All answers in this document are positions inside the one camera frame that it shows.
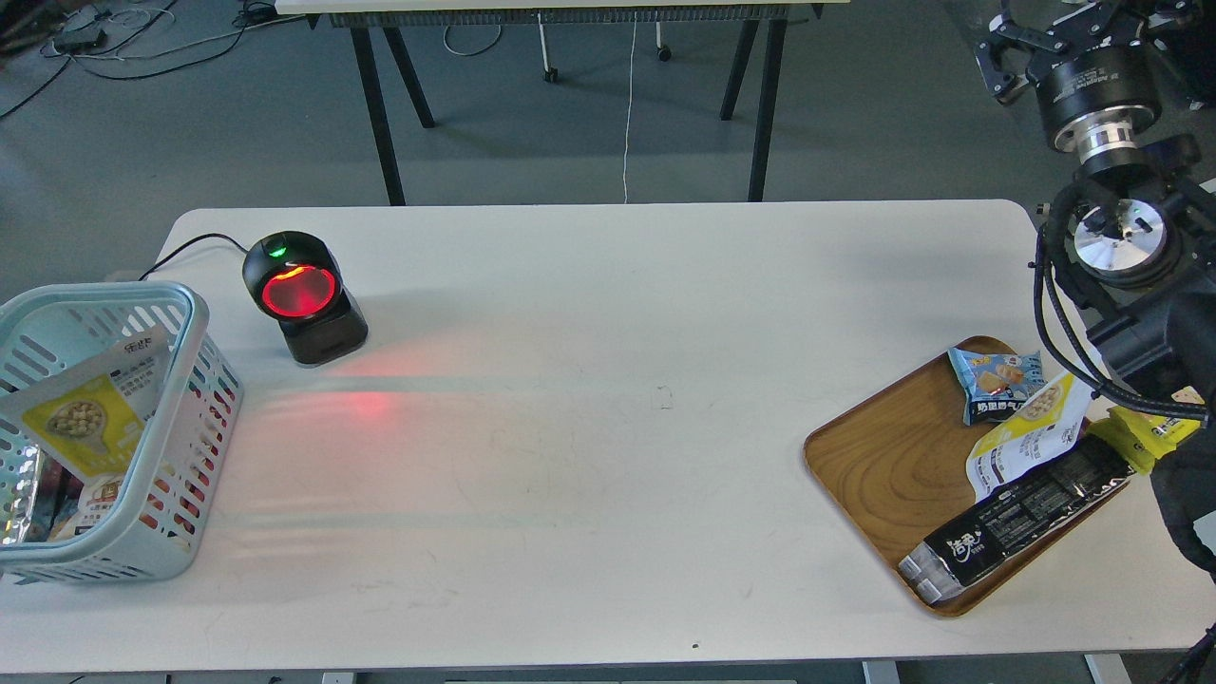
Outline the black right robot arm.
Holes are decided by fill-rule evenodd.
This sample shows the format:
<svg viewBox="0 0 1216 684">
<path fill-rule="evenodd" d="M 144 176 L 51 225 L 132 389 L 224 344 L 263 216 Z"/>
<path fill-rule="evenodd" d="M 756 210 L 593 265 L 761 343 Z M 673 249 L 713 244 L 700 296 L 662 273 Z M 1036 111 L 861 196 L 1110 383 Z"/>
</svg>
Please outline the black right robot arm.
<svg viewBox="0 0 1216 684">
<path fill-rule="evenodd" d="M 1214 572 L 1214 194 L 1190 176 L 1190 133 L 1139 138 L 1160 120 L 1152 61 L 1214 103 L 1211 1 L 1076 1 L 1049 26 L 1025 26 L 1002 1 L 974 47 L 1001 105 L 1034 92 L 1046 142 L 1077 156 L 1036 240 L 1035 319 L 1062 295 L 1086 316 L 1064 368 L 1118 407 L 1189 419 L 1152 490 L 1173 545 Z"/>
</svg>

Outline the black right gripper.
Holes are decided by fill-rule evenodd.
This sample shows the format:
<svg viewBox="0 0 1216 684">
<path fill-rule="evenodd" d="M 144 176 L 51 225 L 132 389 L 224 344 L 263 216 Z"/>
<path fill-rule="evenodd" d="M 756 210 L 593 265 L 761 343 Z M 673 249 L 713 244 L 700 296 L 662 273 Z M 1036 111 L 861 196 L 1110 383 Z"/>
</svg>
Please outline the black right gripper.
<svg viewBox="0 0 1216 684">
<path fill-rule="evenodd" d="M 1060 153 L 1077 150 L 1079 123 L 1094 117 L 1130 120 L 1133 133 L 1155 125 L 1161 100 L 1147 44 L 1207 52 L 1203 1 L 1080 1 L 1064 16 L 1064 37 L 1020 26 L 1012 4 L 1000 1 L 987 28 L 974 47 L 985 89 L 996 103 L 1012 105 L 1034 86 L 1045 139 Z"/>
</svg>

